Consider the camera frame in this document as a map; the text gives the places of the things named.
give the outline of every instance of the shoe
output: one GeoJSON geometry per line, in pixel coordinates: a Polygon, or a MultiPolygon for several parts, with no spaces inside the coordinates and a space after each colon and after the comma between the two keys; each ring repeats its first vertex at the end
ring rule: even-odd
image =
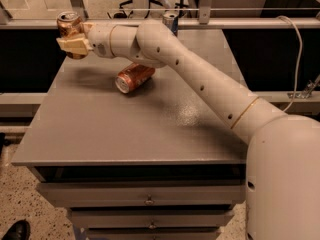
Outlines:
{"type": "Polygon", "coordinates": [[[26,220],[14,223],[2,240],[28,240],[30,236],[30,224],[26,220]]]}
{"type": "Polygon", "coordinates": [[[167,10],[169,10],[169,9],[172,8],[169,0],[157,0],[157,1],[160,2],[160,3],[162,4],[162,6],[163,6],[164,8],[166,8],[167,10]]]}

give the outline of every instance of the drawer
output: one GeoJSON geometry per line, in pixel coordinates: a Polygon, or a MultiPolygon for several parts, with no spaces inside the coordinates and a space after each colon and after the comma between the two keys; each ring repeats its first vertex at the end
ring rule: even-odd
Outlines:
{"type": "Polygon", "coordinates": [[[213,206],[124,207],[71,211],[69,219],[79,228],[183,228],[225,226],[232,210],[213,206]]]}
{"type": "Polygon", "coordinates": [[[237,204],[244,185],[150,186],[110,183],[40,183],[38,192],[55,207],[237,204]]]}
{"type": "Polygon", "coordinates": [[[107,240],[215,240],[220,235],[217,228],[188,229],[89,229],[87,237],[107,240]]]}

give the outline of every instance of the black shoe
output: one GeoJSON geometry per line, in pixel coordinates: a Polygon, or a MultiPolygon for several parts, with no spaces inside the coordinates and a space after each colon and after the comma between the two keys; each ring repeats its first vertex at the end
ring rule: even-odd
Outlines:
{"type": "Polygon", "coordinates": [[[28,240],[30,236],[30,224],[26,220],[14,223],[2,240],[28,240]]]}

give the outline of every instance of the desk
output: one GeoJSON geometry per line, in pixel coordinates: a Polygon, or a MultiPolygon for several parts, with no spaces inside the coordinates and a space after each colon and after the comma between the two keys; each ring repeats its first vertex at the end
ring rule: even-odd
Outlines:
{"type": "MultiPolygon", "coordinates": [[[[180,30],[189,49],[242,82],[220,30],[180,30]]],[[[129,95],[126,59],[66,59],[12,163],[88,236],[215,239],[244,197],[247,146],[169,67],[129,95]]]]}

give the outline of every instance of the red can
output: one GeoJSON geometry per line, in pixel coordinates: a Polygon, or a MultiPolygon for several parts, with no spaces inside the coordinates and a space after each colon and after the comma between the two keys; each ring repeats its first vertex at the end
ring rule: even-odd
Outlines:
{"type": "Polygon", "coordinates": [[[155,72],[154,68],[132,63],[121,70],[116,78],[116,86],[123,93],[129,93],[147,81],[155,72]]]}

